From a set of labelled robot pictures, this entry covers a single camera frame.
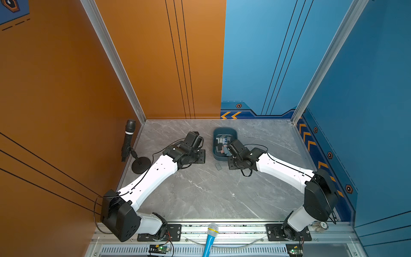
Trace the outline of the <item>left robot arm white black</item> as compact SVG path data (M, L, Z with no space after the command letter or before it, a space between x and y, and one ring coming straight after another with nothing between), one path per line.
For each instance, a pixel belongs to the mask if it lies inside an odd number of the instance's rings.
M101 222L120 241L126 242L137 234L162 239L167 233L167 221L157 213L144 214L139 209L147 197L167 178L192 164L205 163L203 138L189 132L183 141L165 148L162 155L141 176L115 192L103 197Z

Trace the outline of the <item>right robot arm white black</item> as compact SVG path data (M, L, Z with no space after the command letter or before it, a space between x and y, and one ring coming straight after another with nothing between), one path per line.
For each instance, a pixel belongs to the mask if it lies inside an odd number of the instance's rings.
M275 158L268 151L260 148L248 149L239 140L234 140L227 147L230 152L228 166L230 170L243 172L249 169L269 174L298 189L304 194L304 203L292 211L280 228L280 236L287 241L300 238L301 232L314 222L336 221L334 208L339 201L335 183L324 169L316 171L294 166Z

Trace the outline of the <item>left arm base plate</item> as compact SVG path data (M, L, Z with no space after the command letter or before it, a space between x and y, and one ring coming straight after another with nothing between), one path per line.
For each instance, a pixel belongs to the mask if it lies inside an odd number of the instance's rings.
M163 236L156 236L150 234L138 234L138 242L166 242L169 239L174 242L179 242L182 235L182 225L181 224L168 224L165 234Z

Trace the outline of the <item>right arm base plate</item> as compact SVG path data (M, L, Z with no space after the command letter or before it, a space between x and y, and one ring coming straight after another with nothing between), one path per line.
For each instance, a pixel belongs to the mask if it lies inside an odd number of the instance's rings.
M266 224L266 233L270 242L284 242L284 241L299 241L303 239L304 242L312 241L311 233L308 227L298 232L292 229L289 225L283 224Z

